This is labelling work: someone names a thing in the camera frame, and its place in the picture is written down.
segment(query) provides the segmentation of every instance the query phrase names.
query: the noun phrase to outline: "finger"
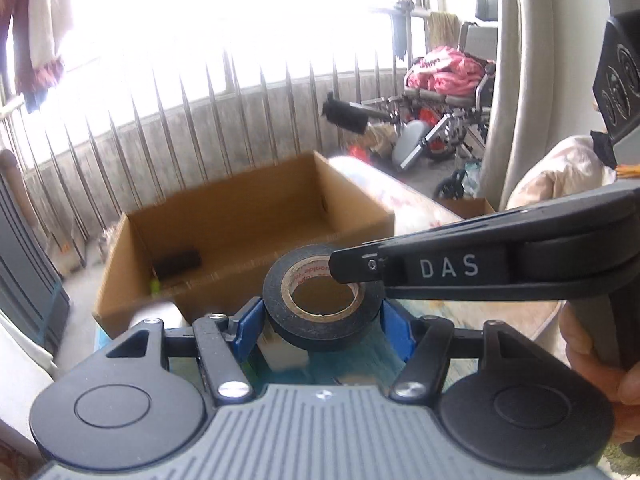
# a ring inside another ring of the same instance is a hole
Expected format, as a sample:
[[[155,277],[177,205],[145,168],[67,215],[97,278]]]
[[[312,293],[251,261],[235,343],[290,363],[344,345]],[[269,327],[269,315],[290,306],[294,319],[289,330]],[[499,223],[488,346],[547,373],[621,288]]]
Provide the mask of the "finger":
[[[618,444],[631,442],[640,434],[640,406],[625,406],[613,404],[613,413],[616,419],[612,442]]]
[[[640,404],[640,363],[636,363],[620,381],[618,397],[623,404]]]
[[[603,392],[612,402],[620,402],[618,388],[625,371],[605,366],[594,356],[580,354],[567,346],[566,357],[571,368]]]
[[[593,348],[593,339],[581,325],[575,315],[574,308],[568,301],[562,307],[558,319],[560,333],[575,352],[589,354]]]

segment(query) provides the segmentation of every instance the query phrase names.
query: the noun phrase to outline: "black electrical tape roll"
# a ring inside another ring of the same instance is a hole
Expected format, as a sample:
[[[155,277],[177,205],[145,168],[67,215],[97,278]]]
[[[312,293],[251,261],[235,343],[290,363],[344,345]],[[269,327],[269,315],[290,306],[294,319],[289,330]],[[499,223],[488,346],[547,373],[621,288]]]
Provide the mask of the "black electrical tape roll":
[[[294,346],[311,351],[341,350],[362,338],[382,306],[381,283],[351,283],[354,299],[334,314],[312,314],[297,306],[293,291],[309,278],[331,276],[333,249],[311,245],[277,260],[264,279],[262,297],[275,331]]]

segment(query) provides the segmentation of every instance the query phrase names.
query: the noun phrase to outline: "small cardboard box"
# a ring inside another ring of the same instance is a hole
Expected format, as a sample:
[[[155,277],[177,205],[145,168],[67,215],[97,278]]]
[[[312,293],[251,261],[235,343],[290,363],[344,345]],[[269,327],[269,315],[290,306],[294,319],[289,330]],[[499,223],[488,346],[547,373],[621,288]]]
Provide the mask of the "small cardboard box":
[[[111,337],[151,300],[172,300],[189,322],[234,314],[262,292],[280,256],[309,244],[358,245],[393,236],[394,214],[317,153],[179,192],[123,215],[94,317]],[[197,250],[202,264],[150,296],[152,262]]]
[[[494,208],[485,198],[463,198],[462,200],[441,198],[437,202],[464,220],[495,213]]]

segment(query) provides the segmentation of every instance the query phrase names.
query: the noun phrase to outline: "pink clothing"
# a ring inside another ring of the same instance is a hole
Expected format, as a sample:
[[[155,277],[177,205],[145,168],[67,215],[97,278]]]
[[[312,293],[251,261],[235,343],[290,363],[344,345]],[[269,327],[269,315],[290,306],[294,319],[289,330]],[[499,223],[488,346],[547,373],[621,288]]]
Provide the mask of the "pink clothing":
[[[472,95],[484,76],[475,59],[450,46],[439,46],[413,65],[404,85],[454,96]]]

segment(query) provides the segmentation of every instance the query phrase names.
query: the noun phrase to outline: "beige curtain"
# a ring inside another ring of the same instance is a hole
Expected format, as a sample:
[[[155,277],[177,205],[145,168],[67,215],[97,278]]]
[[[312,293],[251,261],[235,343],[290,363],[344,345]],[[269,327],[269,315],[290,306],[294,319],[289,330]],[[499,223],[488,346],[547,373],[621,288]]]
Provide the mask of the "beige curtain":
[[[479,186],[496,210],[545,155],[554,89],[551,0],[500,0],[497,57]]]

